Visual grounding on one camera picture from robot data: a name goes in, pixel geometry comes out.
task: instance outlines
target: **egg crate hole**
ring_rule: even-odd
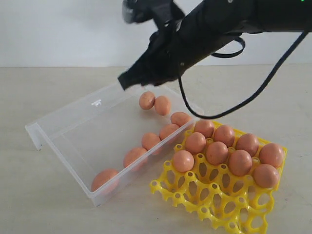
[[[216,127],[221,124],[214,121]],[[229,148],[230,152],[235,151],[237,139],[245,134],[242,131],[235,131],[235,142]],[[181,144],[175,146],[175,152],[184,150],[187,137],[193,133],[193,129],[185,133]],[[261,142],[260,149],[270,142],[258,138]],[[212,138],[207,139],[207,145],[213,142]],[[274,206],[272,193],[278,189],[279,183],[272,189],[263,189],[257,186],[253,180],[253,169],[260,163],[258,150],[253,157],[253,168],[248,175],[234,176],[225,164],[218,166],[207,162],[203,154],[194,155],[195,164],[191,171],[180,173],[172,165],[171,161],[165,161],[164,170],[157,180],[151,182],[152,193],[160,192],[162,198],[173,201],[173,206],[179,204],[192,213],[197,212],[200,220],[208,218],[212,227],[224,227],[229,233],[266,233],[268,223],[265,215]],[[278,168],[280,178],[285,163]]]

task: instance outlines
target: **white table surface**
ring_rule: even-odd
[[[192,68],[183,77],[186,94],[216,114],[251,95],[271,68]],[[48,146],[35,149],[25,124],[115,82],[123,70],[0,68],[0,234],[226,233],[152,195],[155,175],[96,208]],[[288,148],[269,234],[312,231],[311,74],[310,64],[285,65],[254,102],[219,119]],[[177,82],[169,86],[178,92]]]

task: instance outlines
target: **egg tray cup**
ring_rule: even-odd
[[[222,125],[213,122],[215,128]],[[194,128],[185,132],[184,140],[175,146],[175,152],[185,150],[185,141],[193,131]],[[235,141],[229,148],[230,153],[235,151],[239,137],[245,134],[237,129],[234,131]],[[254,182],[252,173],[260,164],[260,150],[270,142],[261,138],[258,140],[260,147],[253,157],[252,169],[245,176],[233,175],[228,169],[228,162],[214,166],[206,160],[204,152],[213,142],[212,136],[206,139],[207,145],[203,152],[194,155],[192,170],[180,173],[173,167],[172,160],[165,161],[160,177],[150,183],[151,192],[160,192],[165,201],[171,198],[174,207],[183,204],[186,211],[197,212],[201,221],[208,218],[214,229],[224,227],[231,234],[265,234],[268,228],[265,216],[274,206],[272,193],[278,190],[287,149],[283,148],[283,163],[277,168],[280,178],[278,184],[274,188],[263,189]]]

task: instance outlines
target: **white wall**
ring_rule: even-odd
[[[126,25],[122,0],[0,0],[0,67],[129,66],[144,52],[152,22]],[[176,0],[189,12],[200,0]],[[208,57],[201,65],[275,63],[298,34],[245,35],[233,59]],[[239,48],[235,43],[224,52]],[[312,62],[312,37],[288,62]]]

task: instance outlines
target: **black cable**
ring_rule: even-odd
[[[222,112],[221,114],[218,115],[214,115],[214,116],[202,116],[198,113],[196,113],[189,105],[186,96],[185,96],[185,92],[184,92],[184,88],[182,85],[182,79],[181,79],[181,75],[180,72],[178,72],[178,81],[179,81],[179,86],[180,86],[180,91],[184,100],[184,103],[187,107],[187,109],[196,117],[198,118],[202,118],[202,119],[216,119],[216,118],[221,118],[224,117],[240,108],[242,108],[243,106],[247,105],[248,103],[250,103],[251,101],[253,101],[257,96],[260,95],[260,93],[267,87],[267,85],[269,84],[269,82],[271,81],[271,79],[273,78],[273,76],[275,75],[275,73],[277,72],[277,70],[280,68],[280,66],[285,62],[285,60],[289,57],[289,55],[291,55],[291,53],[297,48],[297,46],[303,41],[303,39],[308,35],[309,31],[312,29],[312,21],[310,21],[310,23],[308,24],[308,28],[306,30],[304,30],[300,36],[296,39],[296,41],[290,46],[290,48],[285,52],[285,54],[279,59],[279,61],[276,63],[276,65],[274,66],[274,68],[271,70],[271,72],[269,73],[268,77],[264,80],[264,82],[262,83],[262,85],[260,86],[260,88],[253,94],[251,95],[249,98],[247,98],[245,101],[243,101],[242,103],[234,106],[233,108]]]

